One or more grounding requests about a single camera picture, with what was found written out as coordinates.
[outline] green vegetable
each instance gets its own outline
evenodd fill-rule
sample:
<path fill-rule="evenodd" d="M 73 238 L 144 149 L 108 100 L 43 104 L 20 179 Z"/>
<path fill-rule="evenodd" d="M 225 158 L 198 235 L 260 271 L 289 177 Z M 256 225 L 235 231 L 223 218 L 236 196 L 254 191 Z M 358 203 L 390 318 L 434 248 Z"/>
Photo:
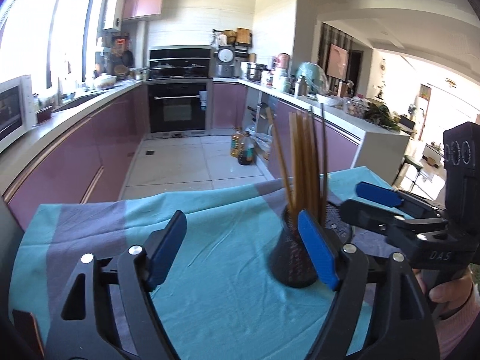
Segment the green vegetable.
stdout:
<path fill-rule="evenodd" d="M 400 131 L 400 127 L 395 123 L 392 116 L 390 116 L 390 111 L 385 104 L 380 106 L 370 104 L 370 109 L 365 113 L 365 120 L 376 126 Z"/>

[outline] ceiling light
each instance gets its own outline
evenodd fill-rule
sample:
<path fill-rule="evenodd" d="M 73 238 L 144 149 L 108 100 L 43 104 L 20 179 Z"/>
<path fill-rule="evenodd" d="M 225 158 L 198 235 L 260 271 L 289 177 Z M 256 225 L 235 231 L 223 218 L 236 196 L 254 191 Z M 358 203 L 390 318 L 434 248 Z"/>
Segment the ceiling light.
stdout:
<path fill-rule="evenodd" d="M 457 83 L 455 81 L 453 81 L 452 79 L 445 79 L 445 81 L 447 82 L 448 85 L 450 85 L 451 88 L 456 88 L 457 87 Z"/>

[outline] chair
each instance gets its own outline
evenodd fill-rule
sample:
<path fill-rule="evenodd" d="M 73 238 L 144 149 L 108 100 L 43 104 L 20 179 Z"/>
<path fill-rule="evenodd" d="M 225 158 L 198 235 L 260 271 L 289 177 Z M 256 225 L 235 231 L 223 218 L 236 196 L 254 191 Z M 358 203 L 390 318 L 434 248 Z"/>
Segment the chair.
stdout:
<path fill-rule="evenodd" d="M 409 155 L 405 155 L 403 157 L 403 163 L 398 170 L 397 177 L 395 177 L 395 181 L 393 182 L 394 184 L 397 182 L 398 176 L 400 175 L 400 172 L 402 171 L 402 168 L 404 167 L 405 164 L 412 165 L 412 166 L 415 167 L 415 169 L 417 169 L 417 176 L 416 176 L 415 180 L 413 181 L 412 186 L 409 189 L 409 192 L 412 192 L 413 187 L 417 183 L 417 179 L 420 175 L 420 171 L 423 169 L 423 163 L 417 161 L 416 159 L 414 159 L 413 157 L 411 157 Z"/>

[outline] cooking oil bottle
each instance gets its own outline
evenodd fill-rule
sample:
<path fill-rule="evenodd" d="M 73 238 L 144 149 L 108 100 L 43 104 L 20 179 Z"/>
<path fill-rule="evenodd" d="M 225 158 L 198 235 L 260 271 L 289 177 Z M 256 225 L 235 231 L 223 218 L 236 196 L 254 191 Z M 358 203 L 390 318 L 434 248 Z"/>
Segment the cooking oil bottle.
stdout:
<path fill-rule="evenodd" d="M 240 165 L 250 165 L 254 161 L 255 142 L 250 137 L 248 131 L 238 144 L 238 163 Z"/>
<path fill-rule="evenodd" d="M 242 129 L 239 127 L 235 128 L 235 132 L 232 134 L 232 141 L 230 144 L 230 155 L 237 157 L 239 153 L 239 143 L 240 139 L 243 138 Z"/>

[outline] stainless steel pot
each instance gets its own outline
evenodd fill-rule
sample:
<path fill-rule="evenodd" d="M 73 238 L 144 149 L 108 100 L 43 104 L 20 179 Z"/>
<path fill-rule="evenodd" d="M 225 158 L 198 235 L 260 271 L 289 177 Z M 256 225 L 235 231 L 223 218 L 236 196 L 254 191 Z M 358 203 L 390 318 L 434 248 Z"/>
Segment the stainless steel pot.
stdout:
<path fill-rule="evenodd" d="M 262 78 L 262 71 L 266 70 L 265 64 L 255 64 L 252 62 L 241 62 L 241 77 L 250 81 L 260 81 Z"/>

